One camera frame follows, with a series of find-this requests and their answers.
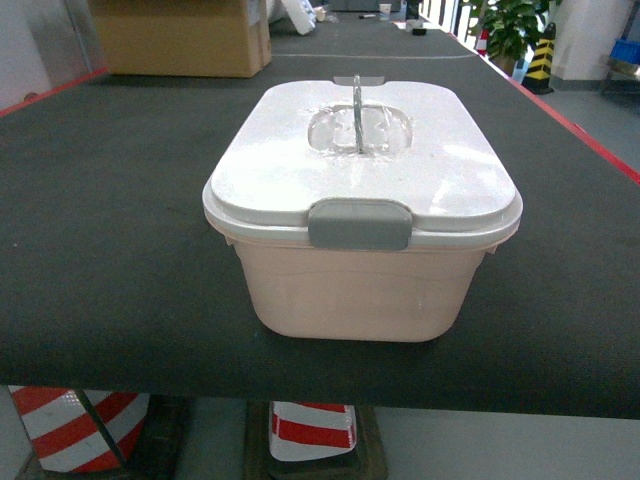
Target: table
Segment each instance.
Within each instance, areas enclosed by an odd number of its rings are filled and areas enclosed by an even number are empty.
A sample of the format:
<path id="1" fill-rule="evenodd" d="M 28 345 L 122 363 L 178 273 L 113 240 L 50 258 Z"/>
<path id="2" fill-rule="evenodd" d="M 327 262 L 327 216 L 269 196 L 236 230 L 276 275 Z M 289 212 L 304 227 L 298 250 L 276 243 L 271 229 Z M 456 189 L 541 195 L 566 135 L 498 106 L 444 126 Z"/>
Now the table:
<path id="1" fill-rule="evenodd" d="M 0 383 L 640 418 L 639 186 L 447 34 L 338 18 L 276 25 L 252 79 L 106 75 L 0 119 Z M 452 89 L 524 198 L 430 342 L 269 331 L 204 219 L 267 88 L 356 73 Z"/>

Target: potted plant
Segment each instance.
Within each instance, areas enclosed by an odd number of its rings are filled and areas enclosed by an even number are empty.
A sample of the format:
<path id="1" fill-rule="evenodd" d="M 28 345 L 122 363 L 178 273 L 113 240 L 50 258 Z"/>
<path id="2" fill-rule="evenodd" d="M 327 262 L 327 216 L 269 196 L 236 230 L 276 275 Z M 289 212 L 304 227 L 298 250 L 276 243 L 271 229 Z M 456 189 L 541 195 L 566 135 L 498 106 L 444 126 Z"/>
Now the potted plant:
<path id="1" fill-rule="evenodd" d="M 551 2 L 562 0 L 468 0 L 472 16 L 479 19 L 475 33 L 489 31 L 487 54 L 508 75 L 529 46 L 536 48 Z"/>

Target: container lid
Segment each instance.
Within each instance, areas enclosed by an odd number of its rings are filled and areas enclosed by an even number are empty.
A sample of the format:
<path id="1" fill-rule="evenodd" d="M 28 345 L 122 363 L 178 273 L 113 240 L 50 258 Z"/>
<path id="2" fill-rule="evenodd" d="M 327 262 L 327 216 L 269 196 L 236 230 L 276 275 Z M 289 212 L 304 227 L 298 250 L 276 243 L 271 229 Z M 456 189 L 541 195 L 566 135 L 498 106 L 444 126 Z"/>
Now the container lid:
<path id="1" fill-rule="evenodd" d="M 520 196 L 453 92 L 362 87 L 364 153 L 352 98 L 351 87 L 325 81 L 267 91 L 205 187 L 209 221 L 242 237 L 308 241 L 314 205 L 371 200 L 410 212 L 410 244 L 495 243 L 515 231 Z"/>

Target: traffic cone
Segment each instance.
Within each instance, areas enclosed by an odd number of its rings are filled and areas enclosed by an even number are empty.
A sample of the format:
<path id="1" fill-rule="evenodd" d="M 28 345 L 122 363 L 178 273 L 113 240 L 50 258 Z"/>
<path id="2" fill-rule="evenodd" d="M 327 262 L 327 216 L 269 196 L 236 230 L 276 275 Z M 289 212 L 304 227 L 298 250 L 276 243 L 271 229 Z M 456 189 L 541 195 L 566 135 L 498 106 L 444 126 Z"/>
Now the traffic cone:
<path id="1" fill-rule="evenodd" d="M 270 427 L 269 450 L 281 462 L 333 457 L 357 443 L 351 405 L 271 402 Z"/>
<path id="2" fill-rule="evenodd" d="M 489 42 L 489 30 L 486 28 L 482 29 L 482 33 L 478 37 L 478 41 L 476 42 L 476 52 L 478 55 L 483 57 L 487 56 L 487 43 Z"/>
<path id="3" fill-rule="evenodd" d="M 551 62 L 553 60 L 553 43 L 556 39 L 556 24 L 550 23 L 545 28 L 540 43 L 536 47 L 533 60 L 522 81 L 522 86 L 536 95 L 553 92 L 549 87 L 551 79 Z"/>
<path id="4" fill-rule="evenodd" d="M 124 466 L 149 403 L 149 395 L 137 393 L 23 386 L 9 391 L 42 469 L 70 475 Z"/>

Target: red and white striped cone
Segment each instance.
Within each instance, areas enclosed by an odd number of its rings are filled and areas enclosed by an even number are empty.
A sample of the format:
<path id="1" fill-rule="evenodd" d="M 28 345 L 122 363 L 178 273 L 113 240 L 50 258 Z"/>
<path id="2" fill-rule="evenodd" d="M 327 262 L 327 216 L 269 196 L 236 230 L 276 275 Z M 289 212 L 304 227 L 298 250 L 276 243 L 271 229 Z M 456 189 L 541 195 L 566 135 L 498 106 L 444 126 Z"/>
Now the red and white striped cone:
<path id="1" fill-rule="evenodd" d="M 478 41 L 476 42 L 476 52 L 483 57 L 487 56 L 487 43 L 489 42 L 489 30 L 486 28 L 482 29 L 482 33 L 480 33 L 480 37 L 478 37 Z"/>
<path id="2" fill-rule="evenodd" d="M 269 450 L 282 462 L 319 460 L 348 453 L 357 443 L 351 405 L 271 402 Z"/>
<path id="3" fill-rule="evenodd" d="M 149 404 L 147 394 L 84 392 L 112 447 L 117 445 L 114 452 L 74 390 L 20 386 L 9 390 L 42 468 L 60 473 L 121 467 L 133 452 Z"/>

